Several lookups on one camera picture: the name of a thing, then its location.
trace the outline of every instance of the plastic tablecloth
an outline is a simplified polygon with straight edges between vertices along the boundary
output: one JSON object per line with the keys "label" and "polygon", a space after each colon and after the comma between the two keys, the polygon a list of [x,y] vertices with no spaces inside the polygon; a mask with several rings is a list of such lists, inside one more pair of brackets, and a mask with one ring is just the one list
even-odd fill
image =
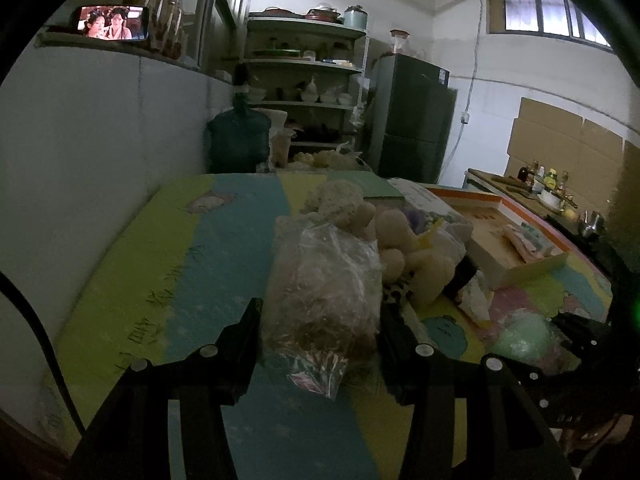
{"label": "plastic tablecloth", "polygon": [[[109,248],[56,342],[85,425],[133,359],[182,359],[237,322],[252,297],[263,297],[274,220],[299,211],[307,193],[331,177],[203,175],[167,184],[148,202]],[[552,316],[564,308],[604,319],[610,298],[609,283],[571,254],[561,269],[497,291],[492,313],[528,308]],[[447,356],[478,362],[484,354],[474,327],[449,301],[417,313]],[[71,453],[79,435],[48,375],[42,400],[44,427]],[[259,365],[248,393],[223,407],[223,418],[241,480],[395,479],[412,411],[383,386],[341,387],[329,400]],[[175,418],[170,432],[179,431]],[[457,401],[454,463],[465,455],[465,428]]]}

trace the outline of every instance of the green refrigerator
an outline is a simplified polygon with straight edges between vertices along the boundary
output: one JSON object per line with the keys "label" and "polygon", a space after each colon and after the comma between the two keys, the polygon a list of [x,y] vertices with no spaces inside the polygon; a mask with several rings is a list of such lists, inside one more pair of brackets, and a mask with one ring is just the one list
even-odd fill
{"label": "green refrigerator", "polygon": [[403,54],[378,63],[367,162],[384,178],[435,184],[455,101],[449,72]]}

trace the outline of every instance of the woman on screen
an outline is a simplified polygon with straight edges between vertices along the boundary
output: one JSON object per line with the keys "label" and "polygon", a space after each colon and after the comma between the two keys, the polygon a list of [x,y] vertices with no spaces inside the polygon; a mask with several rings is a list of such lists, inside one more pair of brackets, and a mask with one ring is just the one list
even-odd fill
{"label": "woman on screen", "polygon": [[87,19],[84,20],[84,32],[82,35],[89,38],[104,39],[104,14],[101,10],[94,9],[89,12]]}
{"label": "woman on screen", "polygon": [[105,33],[106,40],[130,40],[131,31],[126,27],[129,12],[123,7],[115,7],[109,12],[111,25],[107,27]]}

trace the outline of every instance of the green book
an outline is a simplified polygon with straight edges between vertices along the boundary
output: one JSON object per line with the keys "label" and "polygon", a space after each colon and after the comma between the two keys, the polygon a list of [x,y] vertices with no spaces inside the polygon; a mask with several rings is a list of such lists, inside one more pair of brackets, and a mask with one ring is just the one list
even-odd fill
{"label": "green book", "polygon": [[349,180],[362,188],[364,200],[375,204],[400,207],[404,204],[404,195],[371,171],[329,170],[328,180]]}

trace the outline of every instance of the phone screen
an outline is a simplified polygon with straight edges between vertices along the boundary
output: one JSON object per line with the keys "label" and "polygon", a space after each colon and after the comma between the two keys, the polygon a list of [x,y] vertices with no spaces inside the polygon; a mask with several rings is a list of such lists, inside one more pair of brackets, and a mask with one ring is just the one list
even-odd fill
{"label": "phone screen", "polygon": [[81,7],[78,31],[89,38],[107,41],[139,41],[147,35],[145,7],[89,6]]}

